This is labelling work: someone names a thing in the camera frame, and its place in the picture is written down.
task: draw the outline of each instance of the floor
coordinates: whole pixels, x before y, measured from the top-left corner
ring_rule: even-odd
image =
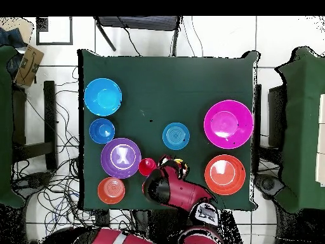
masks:
[[[35,18],[26,18],[36,26]],[[40,42],[69,42],[69,18],[49,17],[48,32],[40,32]],[[257,68],[257,83],[262,84],[262,124],[261,144],[267,145],[269,134],[267,93],[272,87],[282,84],[281,78],[274,70],[274,67],[286,63],[294,48],[298,46],[310,46],[318,54],[325,50],[325,26],[324,17],[184,17],[184,24],[181,26],[177,42],[177,56],[179,57],[201,57],[201,45],[194,32],[193,24],[197,35],[201,39],[204,56],[239,58],[245,52],[257,50],[261,53]],[[83,48],[94,51],[101,56],[137,55],[132,47],[127,33],[123,29],[105,28],[105,32],[117,48],[113,52],[109,45],[95,26],[92,17],[73,17],[72,33],[73,45],[40,45],[36,46],[36,30],[34,29],[30,44],[44,52],[44,58],[37,72],[37,83],[27,88],[27,98],[36,111],[44,116],[43,82],[54,80],[56,91],[71,90],[77,91],[77,49]],[[173,33],[152,30],[129,30],[131,38],[143,56],[168,56]],[[186,35],[192,46],[189,46]],[[68,130],[78,137],[78,96],[76,93],[63,91],[57,96],[57,102],[64,107],[70,116]],[[67,113],[58,107],[58,110],[67,118]],[[44,130],[42,119],[26,104],[26,137],[27,143],[44,141]],[[57,130],[62,141],[58,139],[58,152],[67,141],[65,138],[65,123],[58,115]],[[75,147],[69,147],[70,157],[78,156]],[[58,154],[58,161],[68,159],[66,150]],[[18,169],[21,170],[26,162],[20,162]],[[32,173],[45,171],[44,157],[30,159],[30,166],[24,172]],[[68,166],[61,167],[58,175],[66,175]],[[78,191],[78,183],[74,182],[74,188]],[[264,200],[259,191],[254,190],[254,201],[258,208],[253,212],[234,211],[235,221],[238,224],[239,232],[242,235],[244,244],[273,244],[276,230],[276,216],[274,205],[271,201]],[[54,222],[49,209],[57,207],[58,202],[51,206],[46,199],[47,195],[35,194],[30,199],[27,209],[27,234],[29,239],[41,239],[46,236],[45,223],[49,227]],[[111,212],[114,216],[119,215],[118,210]]]

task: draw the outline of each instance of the orange bowl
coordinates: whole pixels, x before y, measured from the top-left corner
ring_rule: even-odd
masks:
[[[216,194],[230,195],[236,193],[246,178],[242,163],[231,155],[223,154],[214,157],[204,172],[206,184]]]
[[[97,193],[104,203],[116,204],[124,198],[125,187],[120,179],[109,177],[99,183]]]

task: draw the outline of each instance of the bowl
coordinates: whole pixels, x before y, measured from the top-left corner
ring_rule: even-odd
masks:
[[[108,116],[115,113],[121,106],[121,102],[121,89],[110,79],[94,79],[84,91],[86,107],[98,116]]]
[[[104,203],[116,204],[124,198],[125,187],[120,179],[109,177],[99,183],[97,193]]]
[[[182,123],[170,123],[162,133],[162,141],[172,150],[183,149],[190,140],[189,129]]]
[[[115,135],[115,128],[111,121],[105,118],[94,120],[89,127],[91,139],[99,144],[110,142]]]
[[[138,171],[141,152],[130,139],[113,139],[104,146],[100,161],[107,174],[118,179],[125,179]]]
[[[242,146],[250,138],[253,129],[250,110],[235,100],[216,103],[204,118],[204,132],[208,140],[222,149]]]
[[[245,168],[234,156],[223,154],[214,157],[204,171],[206,184],[216,194],[238,192],[246,178]]]

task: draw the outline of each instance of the blue bowl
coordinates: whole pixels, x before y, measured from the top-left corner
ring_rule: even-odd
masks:
[[[121,102],[121,89],[110,79],[94,79],[84,91],[86,107],[98,116],[115,113],[121,106]]]
[[[115,128],[108,119],[99,118],[91,123],[89,134],[96,143],[106,144],[114,138]]]
[[[183,149],[190,140],[189,129],[182,123],[170,123],[162,133],[162,141],[172,150]]]

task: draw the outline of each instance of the magenta bowl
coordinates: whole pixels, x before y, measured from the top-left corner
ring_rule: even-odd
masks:
[[[251,111],[235,100],[216,103],[204,118],[204,132],[207,138],[222,149],[241,147],[250,138],[253,129]]]

